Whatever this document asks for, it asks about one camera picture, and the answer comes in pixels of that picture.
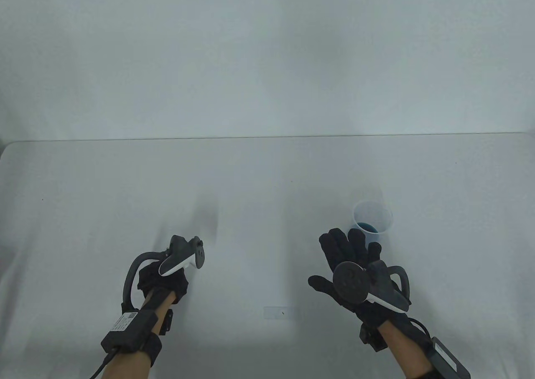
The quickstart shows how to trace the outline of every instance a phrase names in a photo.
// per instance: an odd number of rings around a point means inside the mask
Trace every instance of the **clear plastic cup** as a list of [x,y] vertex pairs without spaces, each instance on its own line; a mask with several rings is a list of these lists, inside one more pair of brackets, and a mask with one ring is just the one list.
[[360,201],[353,207],[353,223],[366,235],[366,247],[379,240],[394,222],[388,206],[378,201]]

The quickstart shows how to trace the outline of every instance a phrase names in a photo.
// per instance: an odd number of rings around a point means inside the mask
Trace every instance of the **white wall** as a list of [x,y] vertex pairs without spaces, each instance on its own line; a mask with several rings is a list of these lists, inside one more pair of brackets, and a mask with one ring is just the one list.
[[0,0],[0,138],[527,131],[533,0]]

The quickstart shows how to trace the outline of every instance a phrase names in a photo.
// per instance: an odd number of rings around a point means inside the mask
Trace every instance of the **white table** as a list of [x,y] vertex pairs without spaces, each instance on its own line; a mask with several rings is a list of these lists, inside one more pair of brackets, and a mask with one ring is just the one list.
[[370,198],[393,210],[383,259],[409,274],[410,315],[472,377],[533,377],[534,183],[522,134],[11,144],[0,376],[88,377],[132,259],[198,234],[206,263],[186,272],[154,377],[402,377],[306,283],[329,277],[319,235]]

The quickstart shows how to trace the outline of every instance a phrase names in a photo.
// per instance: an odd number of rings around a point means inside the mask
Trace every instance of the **black glove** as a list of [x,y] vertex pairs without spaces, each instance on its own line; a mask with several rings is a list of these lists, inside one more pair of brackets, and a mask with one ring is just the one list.
[[[338,264],[345,261],[355,262],[362,268],[367,268],[369,263],[380,259],[381,245],[379,243],[370,243],[368,249],[366,249],[366,237],[358,229],[351,229],[347,237],[342,230],[338,228],[331,229],[329,233],[322,234],[319,237],[319,243],[333,272]],[[340,297],[332,282],[321,276],[310,276],[308,284],[315,291],[330,295],[342,307],[354,312],[357,318],[363,322],[363,326],[377,329],[377,327],[389,320],[420,347],[426,349],[430,344],[430,339],[413,326],[406,314],[399,314],[382,305],[368,301],[361,304],[349,303]]]
[[176,294],[176,300],[173,304],[177,304],[188,291],[188,280],[186,280],[184,269],[182,268],[169,276],[163,277],[158,273],[158,268],[161,264],[162,261],[153,262],[139,271],[138,290],[143,291],[145,297],[155,287],[172,290]]

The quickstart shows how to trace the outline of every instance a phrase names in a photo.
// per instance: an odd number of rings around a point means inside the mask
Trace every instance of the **black cable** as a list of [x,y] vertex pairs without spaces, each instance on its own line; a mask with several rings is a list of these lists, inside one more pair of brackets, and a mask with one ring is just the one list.
[[128,270],[128,273],[126,274],[125,285],[122,288],[123,312],[127,310],[134,310],[134,306],[132,305],[132,296],[130,293],[132,292],[132,285],[134,284],[135,274],[138,272],[138,269],[141,266],[141,264],[151,259],[162,260],[163,257],[165,256],[166,256],[166,251],[145,252],[139,255],[136,259],[134,259],[134,262],[132,262],[132,264],[130,265],[130,269]]
[[426,328],[426,327],[422,324],[422,322],[420,322],[419,320],[416,320],[416,319],[414,319],[414,318],[409,318],[409,320],[410,320],[412,323],[416,323],[416,325],[417,325],[420,329],[422,329],[422,330],[424,331],[425,335],[426,335],[427,337],[431,338],[431,335],[429,334],[428,328]]
[[99,369],[97,369],[97,371],[89,379],[95,379],[101,373],[102,369],[104,369],[104,367],[109,364],[111,360],[113,360],[113,357],[116,356],[118,352],[118,348],[114,348],[113,350],[111,350],[102,361],[102,364],[99,366]]

